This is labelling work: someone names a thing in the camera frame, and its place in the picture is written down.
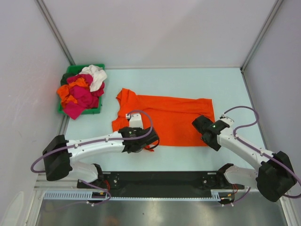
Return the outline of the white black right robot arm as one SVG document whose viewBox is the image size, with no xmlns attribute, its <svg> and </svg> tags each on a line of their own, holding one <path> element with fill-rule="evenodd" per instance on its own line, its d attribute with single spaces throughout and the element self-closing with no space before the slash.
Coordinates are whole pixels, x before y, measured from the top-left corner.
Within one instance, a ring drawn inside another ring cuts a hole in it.
<svg viewBox="0 0 301 226">
<path fill-rule="evenodd" d="M 201 140 L 210 148 L 215 151 L 227 148 L 251 165 L 250 169 L 232 163 L 224 165 L 221 168 L 223 173 L 217 177 L 218 186 L 228 189 L 233 184 L 244 185 L 257 189 L 271 202 L 278 201 L 297 183 L 288 155 L 256 147 L 237 134 L 233 123 L 227 116 L 212 122 L 203 115 L 192 122 L 201 134 Z"/>
</svg>

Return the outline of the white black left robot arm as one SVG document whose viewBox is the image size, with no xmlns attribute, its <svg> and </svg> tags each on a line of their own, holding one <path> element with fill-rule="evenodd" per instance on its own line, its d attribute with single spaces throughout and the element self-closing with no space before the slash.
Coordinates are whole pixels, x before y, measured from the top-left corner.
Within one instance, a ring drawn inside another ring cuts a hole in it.
<svg viewBox="0 0 301 226">
<path fill-rule="evenodd" d="M 138 153 L 151 144 L 157 147 L 159 141 L 157 132 L 150 127 L 124 127 L 106 136 L 85 140 L 66 140 L 64 135 L 58 135 L 42 152 L 46 179 L 58 181 L 70 177 L 99 188 L 104 182 L 100 165 L 83 163 L 83 159 L 103 153 Z"/>
</svg>

